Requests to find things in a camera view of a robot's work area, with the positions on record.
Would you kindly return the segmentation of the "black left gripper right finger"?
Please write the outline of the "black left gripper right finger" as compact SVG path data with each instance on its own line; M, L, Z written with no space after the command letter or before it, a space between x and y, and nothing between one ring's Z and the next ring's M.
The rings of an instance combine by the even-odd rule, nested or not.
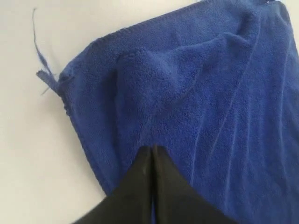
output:
M235 224L184 179L165 147L154 146L154 208L157 224Z

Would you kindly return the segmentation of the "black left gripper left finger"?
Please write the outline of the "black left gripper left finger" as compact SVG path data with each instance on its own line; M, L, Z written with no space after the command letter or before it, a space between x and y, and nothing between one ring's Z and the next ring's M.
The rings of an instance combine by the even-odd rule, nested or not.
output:
M152 150L140 147L118 187L76 224L152 223Z

